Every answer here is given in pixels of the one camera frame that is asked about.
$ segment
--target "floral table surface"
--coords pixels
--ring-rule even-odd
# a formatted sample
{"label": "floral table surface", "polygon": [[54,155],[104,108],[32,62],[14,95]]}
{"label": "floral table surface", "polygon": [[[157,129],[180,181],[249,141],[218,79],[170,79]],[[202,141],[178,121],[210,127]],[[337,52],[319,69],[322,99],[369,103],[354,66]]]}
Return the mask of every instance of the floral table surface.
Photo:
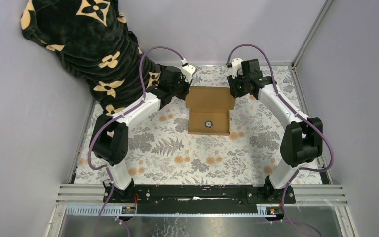
{"label": "floral table surface", "polygon": [[[261,67],[269,75],[269,67]],[[299,106],[288,66],[274,66],[278,85]],[[231,69],[200,67],[194,86],[228,87]],[[87,152],[99,104],[92,115],[76,170],[76,184],[97,184],[108,179],[105,169],[93,171]],[[230,136],[188,135],[189,109],[185,102],[172,103],[149,116],[129,132],[129,151],[125,159],[128,173],[136,184],[263,184],[281,160],[279,144],[284,129],[276,117],[253,96],[236,100],[230,112]],[[101,162],[92,153],[92,163]],[[312,162],[309,167],[317,168]],[[321,184],[320,175],[301,171],[295,184]]]}

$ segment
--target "reflective surface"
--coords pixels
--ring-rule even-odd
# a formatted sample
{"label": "reflective surface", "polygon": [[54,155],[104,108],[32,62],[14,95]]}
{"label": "reflective surface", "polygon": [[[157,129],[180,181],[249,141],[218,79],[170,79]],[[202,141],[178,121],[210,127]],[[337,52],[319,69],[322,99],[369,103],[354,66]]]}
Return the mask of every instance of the reflective surface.
{"label": "reflective surface", "polygon": [[[330,207],[287,207],[292,220],[304,221],[324,237],[341,237],[338,220]],[[93,237],[96,216],[65,216],[61,237]],[[127,221],[132,237],[303,237],[290,223],[270,224],[255,217],[134,217]],[[305,229],[312,235],[313,230]],[[126,237],[124,225],[102,217],[98,237]]]}

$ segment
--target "gray wall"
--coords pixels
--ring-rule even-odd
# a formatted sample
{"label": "gray wall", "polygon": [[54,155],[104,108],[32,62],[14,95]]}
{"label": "gray wall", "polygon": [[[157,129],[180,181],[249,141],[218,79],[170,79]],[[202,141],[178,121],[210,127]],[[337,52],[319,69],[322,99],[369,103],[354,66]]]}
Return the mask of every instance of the gray wall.
{"label": "gray wall", "polygon": [[[271,62],[291,62],[324,0],[122,0],[120,11],[144,51],[172,47],[189,62],[224,63],[239,44],[253,43]],[[235,56],[265,60],[254,49]],[[157,50],[156,62],[177,62],[173,53]]]}
{"label": "gray wall", "polygon": [[358,232],[379,236],[379,1],[335,1],[298,72]]}
{"label": "gray wall", "polygon": [[26,0],[0,0],[0,237],[40,237],[74,161],[91,97],[21,36]]}

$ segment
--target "person's back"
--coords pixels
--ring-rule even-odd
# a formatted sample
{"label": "person's back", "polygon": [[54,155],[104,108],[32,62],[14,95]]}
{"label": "person's back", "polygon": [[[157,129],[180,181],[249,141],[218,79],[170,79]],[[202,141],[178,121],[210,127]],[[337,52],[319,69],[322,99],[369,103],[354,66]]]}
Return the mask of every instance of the person's back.
{"label": "person's back", "polygon": [[[54,51],[69,73],[86,80],[104,113],[119,112],[142,95],[142,52],[118,0],[29,0],[21,29],[25,38]],[[145,58],[146,88],[163,68]]]}

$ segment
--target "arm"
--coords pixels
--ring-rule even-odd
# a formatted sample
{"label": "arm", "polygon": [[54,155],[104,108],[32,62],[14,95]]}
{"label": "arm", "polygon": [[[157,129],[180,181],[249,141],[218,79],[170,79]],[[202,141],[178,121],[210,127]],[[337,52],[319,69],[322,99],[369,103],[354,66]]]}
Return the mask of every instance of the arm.
{"label": "arm", "polygon": [[[185,100],[192,83],[192,77],[196,72],[196,66],[190,65],[186,60],[182,61],[183,66],[166,67],[159,79],[159,84],[147,89],[146,98],[139,99],[129,105],[123,111],[116,113],[113,117],[123,115],[116,122],[108,126],[98,137],[93,152],[96,157],[102,159],[110,170],[116,188],[119,192],[132,184],[132,178],[128,174],[124,158],[128,151],[128,131],[135,128],[141,121],[149,115],[159,111],[171,102],[172,97]],[[112,117],[102,114],[95,123],[92,139],[97,131]]]}
{"label": "arm", "polygon": [[266,178],[265,186],[268,189],[280,190],[288,183],[298,168],[312,162],[322,155],[322,138],[296,115],[307,118],[313,125],[322,131],[322,122],[319,118],[310,118],[295,107],[284,94],[280,95],[297,111],[293,113],[277,96],[271,76],[263,77],[257,59],[243,61],[240,58],[232,60],[232,75],[228,76],[231,94],[234,98],[246,94],[253,95],[267,106],[285,128],[280,152],[282,160],[277,169]]}

